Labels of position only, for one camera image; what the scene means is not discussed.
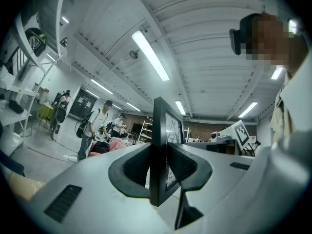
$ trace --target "screen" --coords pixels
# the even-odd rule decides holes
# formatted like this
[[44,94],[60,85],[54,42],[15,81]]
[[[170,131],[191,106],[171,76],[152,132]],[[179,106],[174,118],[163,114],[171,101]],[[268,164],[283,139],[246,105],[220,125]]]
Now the screen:
[[166,112],[166,143],[182,143],[181,122]]
[[[166,143],[182,143],[181,136],[181,122],[174,116],[166,112]],[[170,169],[166,160],[166,190],[170,189],[176,184],[176,177]]]

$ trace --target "monitor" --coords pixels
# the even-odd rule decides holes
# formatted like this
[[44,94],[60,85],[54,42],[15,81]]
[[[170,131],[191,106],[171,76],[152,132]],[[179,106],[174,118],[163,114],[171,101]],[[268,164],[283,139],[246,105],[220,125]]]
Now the monitor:
[[154,100],[153,137],[150,150],[150,201],[159,206],[178,188],[179,183],[167,162],[167,144],[183,144],[183,118],[164,99]]

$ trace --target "backpack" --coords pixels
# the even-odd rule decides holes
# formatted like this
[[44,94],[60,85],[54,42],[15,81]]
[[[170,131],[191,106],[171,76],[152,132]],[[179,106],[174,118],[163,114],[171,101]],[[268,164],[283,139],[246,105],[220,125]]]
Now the backpack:
[[[97,117],[98,117],[100,111],[101,111],[101,110],[98,108]],[[91,117],[91,115],[92,115],[93,112],[94,112],[94,111],[88,113],[88,114],[82,119],[82,123],[79,125],[79,127],[78,127],[78,129],[77,129],[77,132],[76,132],[76,136],[77,136],[78,138],[82,138],[82,135],[84,134],[84,131],[85,131],[84,128],[85,128],[85,126],[88,124],[88,121],[89,121],[89,119],[90,119],[90,117]]]
[[109,144],[106,142],[98,141],[94,147],[92,148],[91,152],[104,154],[109,152]]

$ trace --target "yellow table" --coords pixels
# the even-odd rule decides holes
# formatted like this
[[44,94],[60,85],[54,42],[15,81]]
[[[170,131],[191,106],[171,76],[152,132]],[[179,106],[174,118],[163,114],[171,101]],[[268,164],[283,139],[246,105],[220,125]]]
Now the yellow table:
[[42,119],[48,119],[51,120],[53,114],[53,107],[47,103],[43,103],[43,105],[39,109],[39,117],[40,117],[40,123],[42,122]]

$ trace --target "jeans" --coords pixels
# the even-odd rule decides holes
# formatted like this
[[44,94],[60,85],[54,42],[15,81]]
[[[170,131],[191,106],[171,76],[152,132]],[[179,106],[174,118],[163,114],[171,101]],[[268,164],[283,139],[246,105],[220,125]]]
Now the jeans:
[[50,132],[51,132],[51,136],[54,136],[55,131],[58,127],[58,122],[56,119],[56,112],[57,112],[57,108],[54,108],[53,113],[52,113],[52,117],[51,117],[51,121],[50,121]]
[[78,159],[84,159],[86,158],[86,151],[88,149],[88,147],[90,146],[92,141],[91,137],[88,137],[85,134],[82,134],[82,139],[81,139],[81,146],[80,146],[80,150],[78,152]]

